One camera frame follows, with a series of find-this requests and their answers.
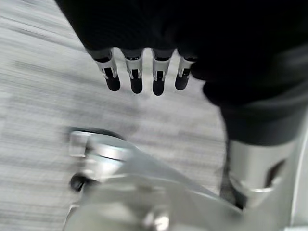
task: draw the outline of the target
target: metal fingertip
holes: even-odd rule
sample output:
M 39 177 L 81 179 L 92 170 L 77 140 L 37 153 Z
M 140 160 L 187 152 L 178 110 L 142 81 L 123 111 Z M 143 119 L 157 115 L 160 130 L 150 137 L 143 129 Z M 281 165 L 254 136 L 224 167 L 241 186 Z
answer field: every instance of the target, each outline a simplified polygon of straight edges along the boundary
M 183 77 L 180 77 L 179 75 L 177 75 L 177 78 L 175 80 L 175 87 L 176 89 L 178 90 L 184 90 L 187 86 L 187 83 L 188 83 L 188 77 L 186 76 L 183 76 Z
M 115 78 L 110 77 L 106 79 L 107 86 L 112 91 L 118 91 L 121 87 L 119 76 L 117 75 Z
M 153 93 L 156 96 L 160 96 L 161 94 L 164 93 L 165 89 L 165 82 L 162 80 L 157 80 L 153 82 Z
M 140 92 L 142 92 L 142 79 L 130 79 L 130 86 L 133 93 L 139 94 Z

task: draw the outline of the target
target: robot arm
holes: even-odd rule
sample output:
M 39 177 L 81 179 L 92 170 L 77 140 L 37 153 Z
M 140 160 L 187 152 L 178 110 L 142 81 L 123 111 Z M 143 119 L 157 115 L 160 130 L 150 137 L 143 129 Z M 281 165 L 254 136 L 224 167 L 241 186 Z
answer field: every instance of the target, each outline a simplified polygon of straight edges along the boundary
M 56 0 L 97 62 L 110 90 L 120 88 L 112 48 L 142 91 L 142 49 L 153 51 L 153 92 L 164 91 L 174 49 L 182 56 L 176 88 L 205 81 L 221 110 L 229 177 L 239 207 L 272 191 L 295 150 L 308 101 L 305 1 Z

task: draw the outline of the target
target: black fabric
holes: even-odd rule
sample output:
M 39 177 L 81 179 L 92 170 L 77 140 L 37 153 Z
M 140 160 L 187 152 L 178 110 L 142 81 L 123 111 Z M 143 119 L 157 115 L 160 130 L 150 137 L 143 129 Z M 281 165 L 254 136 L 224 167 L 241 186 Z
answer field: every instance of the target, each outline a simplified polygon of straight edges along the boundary
M 296 135 L 308 101 L 307 1 L 56 2 L 89 51 L 177 48 L 198 57 L 192 75 L 206 81 L 229 137 L 272 145 Z

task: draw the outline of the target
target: gray carpet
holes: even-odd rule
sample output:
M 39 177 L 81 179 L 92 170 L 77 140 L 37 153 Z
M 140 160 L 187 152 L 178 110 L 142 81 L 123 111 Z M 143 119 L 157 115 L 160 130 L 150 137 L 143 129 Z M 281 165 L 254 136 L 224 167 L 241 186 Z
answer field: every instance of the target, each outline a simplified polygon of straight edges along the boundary
M 174 55 L 164 95 L 152 93 L 152 55 L 144 54 L 144 90 L 130 90 L 115 50 L 122 88 L 107 89 L 96 64 L 51 0 L 0 4 L 0 230 L 59 231 L 76 170 L 64 140 L 68 126 L 104 128 L 218 193 L 224 139 L 217 109 L 190 79 L 174 87 Z

